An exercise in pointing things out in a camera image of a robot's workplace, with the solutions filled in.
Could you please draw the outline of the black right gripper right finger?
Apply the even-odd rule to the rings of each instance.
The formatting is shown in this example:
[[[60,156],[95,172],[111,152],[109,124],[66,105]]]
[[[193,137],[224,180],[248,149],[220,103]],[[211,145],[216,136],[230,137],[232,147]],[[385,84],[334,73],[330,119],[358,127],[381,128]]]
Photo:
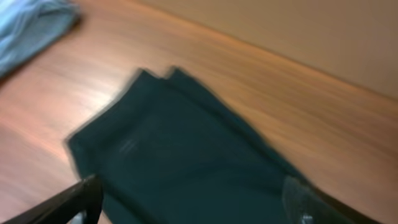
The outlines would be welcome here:
[[[293,177],[284,181],[282,203],[289,222],[293,224],[378,223]]]

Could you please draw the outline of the light blue folded jeans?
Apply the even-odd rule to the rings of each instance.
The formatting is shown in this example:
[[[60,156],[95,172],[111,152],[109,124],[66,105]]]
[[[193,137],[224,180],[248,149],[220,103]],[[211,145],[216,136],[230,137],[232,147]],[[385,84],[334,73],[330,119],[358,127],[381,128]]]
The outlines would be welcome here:
[[[1,1],[1,77],[65,35],[80,17],[67,0]]]

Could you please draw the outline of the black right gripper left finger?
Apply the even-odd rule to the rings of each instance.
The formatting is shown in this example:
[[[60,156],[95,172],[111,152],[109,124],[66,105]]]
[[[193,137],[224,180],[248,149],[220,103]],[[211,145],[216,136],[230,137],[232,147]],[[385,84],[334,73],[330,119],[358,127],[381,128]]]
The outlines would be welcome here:
[[[92,175],[4,224],[97,224],[102,203],[102,183]]]

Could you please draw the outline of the black shorts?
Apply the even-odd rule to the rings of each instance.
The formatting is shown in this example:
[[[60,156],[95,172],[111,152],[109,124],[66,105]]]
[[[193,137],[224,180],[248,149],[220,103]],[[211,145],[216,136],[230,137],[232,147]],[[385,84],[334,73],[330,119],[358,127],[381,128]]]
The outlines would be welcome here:
[[[287,177],[305,177],[181,70],[141,72],[68,140],[82,177],[104,186],[113,223],[290,223]]]

